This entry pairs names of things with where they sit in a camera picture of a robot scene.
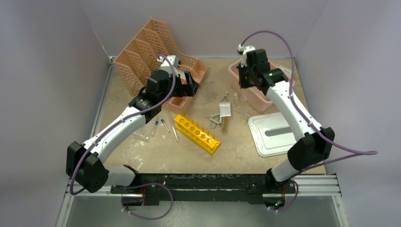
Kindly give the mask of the brown test tube brush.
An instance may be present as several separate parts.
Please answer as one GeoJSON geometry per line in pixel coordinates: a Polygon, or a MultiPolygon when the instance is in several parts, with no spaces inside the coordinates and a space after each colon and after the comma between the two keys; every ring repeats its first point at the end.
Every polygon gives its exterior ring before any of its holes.
{"type": "Polygon", "coordinates": [[[226,124],[227,124],[227,118],[226,117],[220,117],[220,119],[219,119],[219,130],[221,132],[224,132],[226,130],[226,124]]]}

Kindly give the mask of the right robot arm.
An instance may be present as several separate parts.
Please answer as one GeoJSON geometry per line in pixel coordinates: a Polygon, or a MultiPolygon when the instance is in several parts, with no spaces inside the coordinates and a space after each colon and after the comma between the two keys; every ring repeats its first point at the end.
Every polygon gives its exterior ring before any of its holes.
{"type": "Polygon", "coordinates": [[[264,49],[239,47],[238,53],[242,56],[237,65],[240,87],[255,87],[266,95],[279,108],[296,140],[287,152],[287,159],[267,171],[266,188],[278,192],[286,180],[329,157],[335,133],[308,113],[292,92],[292,83],[285,73],[271,68],[264,49]]]}

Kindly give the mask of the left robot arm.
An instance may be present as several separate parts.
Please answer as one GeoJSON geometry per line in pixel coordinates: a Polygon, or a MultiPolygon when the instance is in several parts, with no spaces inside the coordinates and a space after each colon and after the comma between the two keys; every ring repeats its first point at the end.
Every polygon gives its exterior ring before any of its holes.
{"type": "Polygon", "coordinates": [[[200,88],[189,71],[183,83],[176,73],[156,70],[147,79],[124,109],[123,113],[94,137],[83,143],[72,142],[67,148],[66,174],[83,190],[97,192],[107,182],[109,170],[104,163],[111,153],[137,129],[161,112],[162,105],[172,97],[193,97],[200,88]]]}

